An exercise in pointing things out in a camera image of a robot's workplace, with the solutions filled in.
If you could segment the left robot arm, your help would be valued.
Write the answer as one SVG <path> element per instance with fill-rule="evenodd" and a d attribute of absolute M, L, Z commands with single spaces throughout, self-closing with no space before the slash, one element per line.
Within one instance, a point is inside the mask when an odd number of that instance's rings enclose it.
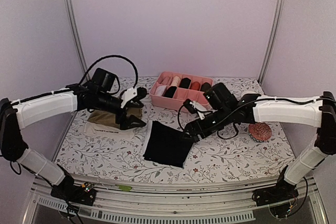
<path fill-rule="evenodd" d="M 87 70 L 81 80 L 64 88 L 42 93 L 30 98 L 11 101 L 1 100 L 1 157 L 11 163 L 30 170 L 36 175 L 56 185 L 58 192 L 67 200 L 78 195 L 78 188 L 69 180 L 66 171 L 30 147 L 22 132 L 32 126 L 42 126 L 37 136 L 47 136 L 47 127 L 54 119 L 61 119 L 65 114 L 87 111 L 105 111 L 115 114 L 116 123 L 121 130 L 143 127 L 145 123 L 134 115 L 128 115 L 130 108 L 142 108 L 142 99 L 147 90 L 139 86 L 139 74 L 135 64 L 121 55 L 107 55 L 96 60 L 89 69 L 106 59 L 122 59 L 128 62 L 135 75 L 134 84 L 125 90 L 112 86 L 120 80 L 116 74 L 97 68 L 91 78 L 87 78 Z"/>

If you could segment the red rolled underwear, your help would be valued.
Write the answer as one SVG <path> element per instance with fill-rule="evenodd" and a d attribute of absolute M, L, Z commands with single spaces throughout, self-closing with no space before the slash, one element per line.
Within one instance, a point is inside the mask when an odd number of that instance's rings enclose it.
<path fill-rule="evenodd" d="M 190 89 L 199 91 L 201 87 L 201 84 L 198 81 L 195 81 L 191 84 Z"/>

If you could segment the olive rolled underwear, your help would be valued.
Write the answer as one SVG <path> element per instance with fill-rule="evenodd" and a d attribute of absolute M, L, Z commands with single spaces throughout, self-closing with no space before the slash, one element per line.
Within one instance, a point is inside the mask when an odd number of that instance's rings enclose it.
<path fill-rule="evenodd" d="M 206 92 L 206 91 L 208 91 L 210 88 L 211 88 L 211 84 L 210 83 L 208 83 L 208 82 L 204 82 L 203 84 L 202 84 L 202 86 L 201 86 L 201 88 L 200 88 L 200 91 L 201 92 Z"/>

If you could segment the white bowl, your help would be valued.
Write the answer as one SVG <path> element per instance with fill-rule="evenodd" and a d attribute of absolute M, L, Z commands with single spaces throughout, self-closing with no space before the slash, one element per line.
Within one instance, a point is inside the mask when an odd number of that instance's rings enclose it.
<path fill-rule="evenodd" d="M 245 95 L 259 95 L 259 93 L 252 92 L 252 91 L 244 91 L 241 96 L 243 97 Z"/>

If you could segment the black rolled underwear front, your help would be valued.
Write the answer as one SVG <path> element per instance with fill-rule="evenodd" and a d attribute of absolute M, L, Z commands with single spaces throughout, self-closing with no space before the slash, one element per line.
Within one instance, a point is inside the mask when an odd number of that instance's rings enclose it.
<path fill-rule="evenodd" d="M 170 86 L 170 87 L 165 91 L 165 93 L 163 94 L 163 97 L 165 97 L 165 98 L 173 98 L 176 89 L 177 89 L 177 86 Z"/>

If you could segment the black rolled underwear back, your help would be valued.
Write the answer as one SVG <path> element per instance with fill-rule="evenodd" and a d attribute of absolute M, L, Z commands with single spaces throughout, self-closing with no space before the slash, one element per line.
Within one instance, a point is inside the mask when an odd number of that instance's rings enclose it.
<path fill-rule="evenodd" d="M 190 84 L 191 84 L 191 79 L 190 78 L 183 78 L 180 82 L 179 87 L 184 88 L 184 89 L 188 89 L 190 87 Z"/>

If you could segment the floral table mat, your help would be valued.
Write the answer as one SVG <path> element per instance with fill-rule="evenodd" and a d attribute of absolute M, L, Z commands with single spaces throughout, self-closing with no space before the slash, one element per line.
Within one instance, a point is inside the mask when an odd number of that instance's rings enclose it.
<path fill-rule="evenodd" d="M 197 143 L 181 139 L 196 116 L 143 100 L 145 126 L 117 132 L 77 113 L 56 156 L 72 174 L 125 182 L 221 183 L 278 176 L 294 160 L 279 123 L 269 123 L 266 139 L 255 141 L 247 124 L 228 125 Z"/>

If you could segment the right aluminium frame post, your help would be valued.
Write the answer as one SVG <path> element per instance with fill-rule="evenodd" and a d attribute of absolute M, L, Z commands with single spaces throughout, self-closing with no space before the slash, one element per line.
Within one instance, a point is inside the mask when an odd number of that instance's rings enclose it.
<path fill-rule="evenodd" d="M 281 20 L 281 14 L 284 7 L 285 0 L 276 0 L 275 12 L 270 30 L 269 39 L 267 42 L 264 59 L 262 61 L 261 69 L 258 76 L 258 83 L 262 86 L 265 82 L 267 70 L 271 62 L 272 52 L 275 46 L 278 27 Z"/>

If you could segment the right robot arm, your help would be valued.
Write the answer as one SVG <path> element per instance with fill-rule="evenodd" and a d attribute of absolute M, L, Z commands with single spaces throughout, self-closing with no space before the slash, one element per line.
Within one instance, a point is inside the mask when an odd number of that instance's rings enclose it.
<path fill-rule="evenodd" d="M 183 131 L 195 139 L 206 138 L 229 124 L 278 122 L 306 125 L 316 129 L 311 143 L 281 172 L 271 190 L 276 201 L 284 200 L 310 171 L 326 157 L 335 154 L 335 97 L 325 91 L 310 98 L 286 98 L 246 93 L 237 99 L 223 83 L 203 94 L 212 112 L 198 102 L 186 99 L 183 106 L 198 119 L 186 124 Z"/>

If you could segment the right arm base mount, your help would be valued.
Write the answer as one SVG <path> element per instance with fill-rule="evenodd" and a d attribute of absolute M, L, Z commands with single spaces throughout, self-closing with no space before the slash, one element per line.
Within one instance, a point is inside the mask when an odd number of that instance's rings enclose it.
<path fill-rule="evenodd" d="M 282 219 L 290 216 L 298 196 L 295 185 L 289 184 L 283 178 L 279 178 L 274 186 L 254 190 L 251 198 L 257 206 L 287 201 L 285 204 L 273 206 L 269 209 L 274 217 Z"/>

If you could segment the pink folded cloth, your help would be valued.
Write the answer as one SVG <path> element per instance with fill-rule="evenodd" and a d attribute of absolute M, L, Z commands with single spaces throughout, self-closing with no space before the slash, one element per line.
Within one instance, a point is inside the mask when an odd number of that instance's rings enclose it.
<path fill-rule="evenodd" d="M 166 86 L 168 86 L 168 85 L 170 85 L 170 83 L 171 83 L 171 79 L 172 79 L 171 76 L 166 76 L 166 77 L 162 80 L 161 84 L 162 84 L 162 85 L 166 85 Z"/>

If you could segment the aluminium front rail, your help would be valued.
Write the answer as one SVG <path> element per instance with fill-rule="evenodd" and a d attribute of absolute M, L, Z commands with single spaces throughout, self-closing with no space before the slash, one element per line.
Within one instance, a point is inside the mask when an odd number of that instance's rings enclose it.
<path fill-rule="evenodd" d="M 212 184 L 146 184 L 75 176 L 76 184 L 92 182 L 93 206 L 67 211 L 64 201 L 50 195 L 49 185 L 36 178 L 28 195 L 23 223 L 330 223 L 314 178 L 298 184 L 299 196 L 287 218 L 276 218 L 270 207 L 257 206 L 253 191 L 275 184 L 274 177 Z M 118 185 L 131 186 L 129 192 Z"/>

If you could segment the green tape scrap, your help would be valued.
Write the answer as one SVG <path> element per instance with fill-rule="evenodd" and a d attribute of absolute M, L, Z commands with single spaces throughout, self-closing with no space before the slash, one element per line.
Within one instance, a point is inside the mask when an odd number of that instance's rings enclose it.
<path fill-rule="evenodd" d="M 129 192 L 129 191 L 131 191 L 131 189 L 132 189 L 131 186 L 127 186 L 127 185 L 118 185 L 118 188 L 119 188 L 121 191 L 126 191 L 126 192 Z"/>

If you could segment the black rolled underwear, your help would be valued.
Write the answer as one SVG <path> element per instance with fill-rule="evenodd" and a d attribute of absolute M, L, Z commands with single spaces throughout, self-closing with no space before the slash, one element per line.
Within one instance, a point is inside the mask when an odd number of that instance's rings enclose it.
<path fill-rule="evenodd" d="M 183 78 L 180 82 L 179 87 L 184 88 L 184 89 L 188 89 L 190 87 L 190 84 L 191 84 L 191 79 L 190 78 Z"/>
<path fill-rule="evenodd" d="M 163 97 L 165 97 L 165 98 L 173 98 L 176 89 L 177 89 L 177 86 L 170 86 L 170 87 L 165 91 L 165 93 L 163 94 Z"/>

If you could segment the black underwear white trim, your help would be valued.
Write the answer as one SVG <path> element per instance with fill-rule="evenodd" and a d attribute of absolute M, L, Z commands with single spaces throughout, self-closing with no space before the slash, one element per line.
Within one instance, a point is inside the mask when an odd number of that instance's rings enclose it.
<path fill-rule="evenodd" d="M 183 168 L 193 142 L 181 140 L 182 132 L 159 121 L 148 124 L 143 158 L 162 165 Z"/>

